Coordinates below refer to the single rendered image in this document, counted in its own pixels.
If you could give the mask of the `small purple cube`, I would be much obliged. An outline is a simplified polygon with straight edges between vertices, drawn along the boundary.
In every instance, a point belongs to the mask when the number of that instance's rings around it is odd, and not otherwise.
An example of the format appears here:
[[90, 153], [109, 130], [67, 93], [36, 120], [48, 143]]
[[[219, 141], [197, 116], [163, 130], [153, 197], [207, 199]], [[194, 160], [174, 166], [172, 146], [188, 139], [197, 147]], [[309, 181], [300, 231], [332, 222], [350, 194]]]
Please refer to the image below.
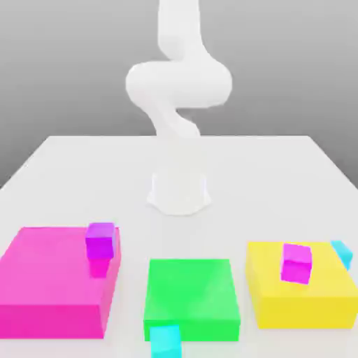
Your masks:
[[112, 259], [115, 252], [115, 225], [112, 222], [93, 222], [85, 234], [89, 259]]

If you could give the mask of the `small pink cube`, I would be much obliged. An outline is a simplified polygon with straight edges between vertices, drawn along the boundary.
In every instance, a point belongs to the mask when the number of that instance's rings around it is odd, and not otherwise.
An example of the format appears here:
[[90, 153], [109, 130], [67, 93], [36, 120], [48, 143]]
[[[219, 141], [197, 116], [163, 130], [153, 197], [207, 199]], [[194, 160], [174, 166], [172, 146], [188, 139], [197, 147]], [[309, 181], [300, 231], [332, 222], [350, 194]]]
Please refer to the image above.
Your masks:
[[106, 278], [111, 259], [89, 259], [89, 275], [91, 278], [102, 279]]

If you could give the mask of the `small magenta cube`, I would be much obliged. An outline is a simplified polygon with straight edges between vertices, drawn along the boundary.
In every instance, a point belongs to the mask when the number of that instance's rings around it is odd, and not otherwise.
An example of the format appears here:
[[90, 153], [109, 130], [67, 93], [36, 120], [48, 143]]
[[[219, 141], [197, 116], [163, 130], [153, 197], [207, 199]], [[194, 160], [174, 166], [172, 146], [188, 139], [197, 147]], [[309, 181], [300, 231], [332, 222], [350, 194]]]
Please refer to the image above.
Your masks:
[[282, 245], [280, 270], [282, 281], [307, 285], [310, 281], [312, 266], [312, 252], [309, 246], [292, 243]]

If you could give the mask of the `small cyan cube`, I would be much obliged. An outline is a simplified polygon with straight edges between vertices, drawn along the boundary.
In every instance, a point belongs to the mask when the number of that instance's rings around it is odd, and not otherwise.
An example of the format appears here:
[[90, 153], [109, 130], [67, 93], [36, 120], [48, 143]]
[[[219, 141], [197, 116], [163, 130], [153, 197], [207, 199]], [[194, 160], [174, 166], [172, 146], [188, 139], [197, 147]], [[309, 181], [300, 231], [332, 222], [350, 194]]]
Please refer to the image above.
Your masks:
[[151, 358], [182, 358], [178, 325], [150, 328]]
[[346, 244], [344, 244], [343, 241], [331, 241], [331, 245], [336, 251], [336, 254], [339, 256], [346, 270], [349, 271], [353, 258], [352, 251]]

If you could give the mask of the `large green box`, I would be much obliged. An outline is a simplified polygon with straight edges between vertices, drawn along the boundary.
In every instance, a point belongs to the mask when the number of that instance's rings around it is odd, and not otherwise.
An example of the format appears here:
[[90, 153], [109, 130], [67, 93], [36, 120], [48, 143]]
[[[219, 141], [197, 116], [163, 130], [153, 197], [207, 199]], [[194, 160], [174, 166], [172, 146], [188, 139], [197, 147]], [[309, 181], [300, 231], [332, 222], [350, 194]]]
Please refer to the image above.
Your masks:
[[228, 259], [151, 259], [143, 333], [178, 325], [182, 341], [238, 341], [241, 316]]

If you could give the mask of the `large pink box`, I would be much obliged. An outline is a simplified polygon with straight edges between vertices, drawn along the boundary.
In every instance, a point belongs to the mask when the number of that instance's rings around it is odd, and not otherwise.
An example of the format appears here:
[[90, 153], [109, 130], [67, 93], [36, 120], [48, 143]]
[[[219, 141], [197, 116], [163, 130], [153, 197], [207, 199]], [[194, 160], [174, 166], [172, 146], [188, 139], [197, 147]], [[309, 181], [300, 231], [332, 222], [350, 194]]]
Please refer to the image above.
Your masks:
[[0, 257], [0, 339], [102, 339], [120, 268], [90, 277], [84, 227], [23, 227]]

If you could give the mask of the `large yellow box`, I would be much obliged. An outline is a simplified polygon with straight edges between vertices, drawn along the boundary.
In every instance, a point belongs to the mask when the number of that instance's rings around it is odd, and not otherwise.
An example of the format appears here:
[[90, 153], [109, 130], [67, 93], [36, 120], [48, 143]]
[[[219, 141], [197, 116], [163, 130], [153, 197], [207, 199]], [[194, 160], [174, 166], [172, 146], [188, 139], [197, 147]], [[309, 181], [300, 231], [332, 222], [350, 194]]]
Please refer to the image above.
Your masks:
[[249, 242], [245, 274], [260, 329], [351, 329], [358, 313], [358, 287], [328, 242], [311, 247], [307, 285], [280, 279], [282, 242]]

